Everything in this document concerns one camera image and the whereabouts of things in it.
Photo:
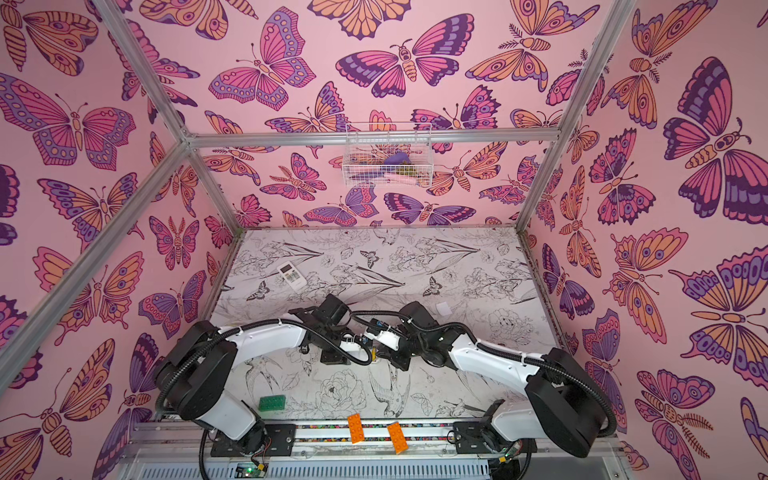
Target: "green lego brick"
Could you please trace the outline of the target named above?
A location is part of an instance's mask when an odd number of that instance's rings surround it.
[[[275,410],[285,410],[285,408],[286,408],[285,395],[263,396],[259,399],[260,412],[273,412]]]

